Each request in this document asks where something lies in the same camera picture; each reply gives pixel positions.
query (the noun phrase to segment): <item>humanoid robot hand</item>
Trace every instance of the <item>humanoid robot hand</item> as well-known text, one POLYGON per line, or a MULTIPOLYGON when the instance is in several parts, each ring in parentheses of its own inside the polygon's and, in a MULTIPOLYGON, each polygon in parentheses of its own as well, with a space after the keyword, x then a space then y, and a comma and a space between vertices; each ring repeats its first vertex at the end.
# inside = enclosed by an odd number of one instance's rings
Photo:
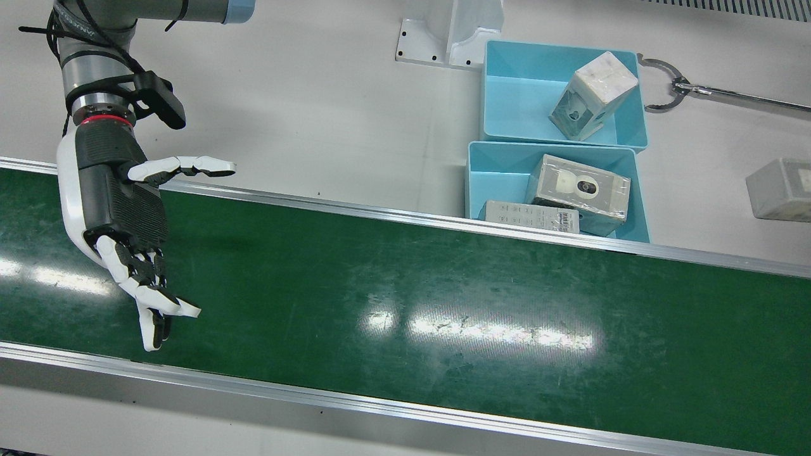
POLYGON ((197 317, 200 310, 166 289, 161 245, 168 229, 157 186, 180 173, 231 175, 234 163, 211 157, 149 161, 132 125, 102 114, 62 138, 57 169, 68 237, 135 299, 144 349, 158 350, 172 316, 197 317))

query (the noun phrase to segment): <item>green conveyor belt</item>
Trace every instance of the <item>green conveyor belt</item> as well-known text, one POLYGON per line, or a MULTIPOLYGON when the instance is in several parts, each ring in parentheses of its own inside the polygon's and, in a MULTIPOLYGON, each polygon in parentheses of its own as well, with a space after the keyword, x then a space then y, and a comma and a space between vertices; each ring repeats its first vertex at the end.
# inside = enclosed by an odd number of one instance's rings
POLYGON ((0 170, 0 339, 774 454, 811 454, 811 281, 164 192, 156 353, 73 247, 56 177, 0 170))

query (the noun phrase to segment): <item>white box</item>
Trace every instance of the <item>white box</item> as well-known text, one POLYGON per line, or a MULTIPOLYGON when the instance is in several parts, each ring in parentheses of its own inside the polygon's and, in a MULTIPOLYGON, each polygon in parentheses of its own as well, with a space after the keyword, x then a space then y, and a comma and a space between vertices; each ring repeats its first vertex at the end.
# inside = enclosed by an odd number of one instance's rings
POLYGON ((574 72, 549 119, 570 140, 583 141, 603 127, 639 80, 606 51, 574 72))
POLYGON ((757 218, 811 222, 811 161, 778 158, 746 178, 757 218))
POLYGON ((625 223, 631 179, 544 155, 530 175, 525 202, 567 209, 580 214, 580 231, 607 236, 625 223))
POLYGON ((487 200, 478 218, 485 222, 580 233, 580 220, 577 210, 574 209, 487 200))

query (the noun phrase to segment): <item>blue bin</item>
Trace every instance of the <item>blue bin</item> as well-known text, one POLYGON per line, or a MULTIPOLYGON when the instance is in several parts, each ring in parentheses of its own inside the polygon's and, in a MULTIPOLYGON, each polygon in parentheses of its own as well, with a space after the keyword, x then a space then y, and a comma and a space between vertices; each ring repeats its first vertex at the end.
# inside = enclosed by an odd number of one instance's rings
POLYGON ((603 128, 584 141, 566 138, 549 120, 574 72, 610 50, 639 78, 637 55, 613 49, 489 41, 482 77, 481 139, 485 141, 648 147, 637 86, 603 128))
POLYGON ((628 219, 608 237, 650 242, 637 156, 630 148, 474 141, 468 146, 466 217, 477 218, 487 200, 525 202, 530 174, 546 154, 631 178, 628 219))

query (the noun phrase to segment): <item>robotic arm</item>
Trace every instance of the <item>robotic arm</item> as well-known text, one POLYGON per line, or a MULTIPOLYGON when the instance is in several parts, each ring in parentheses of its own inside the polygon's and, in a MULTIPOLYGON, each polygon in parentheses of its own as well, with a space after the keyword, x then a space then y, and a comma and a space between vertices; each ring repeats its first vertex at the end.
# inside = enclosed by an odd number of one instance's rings
POLYGON ((129 55, 138 19, 241 23, 254 0, 54 0, 44 32, 62 67, 74 127, 57 150, 62 218, 68 237, 109 270, 135 299, 144 349, 158 350, 172 316, 198 308, 166 289, 161 245, 168 237, 158 186, 177 174, 226 176, 234 163, 211 157, 149 161, 133 135, 138 119, 157 115, 180 129, 186 116, 172 84, 129 55))

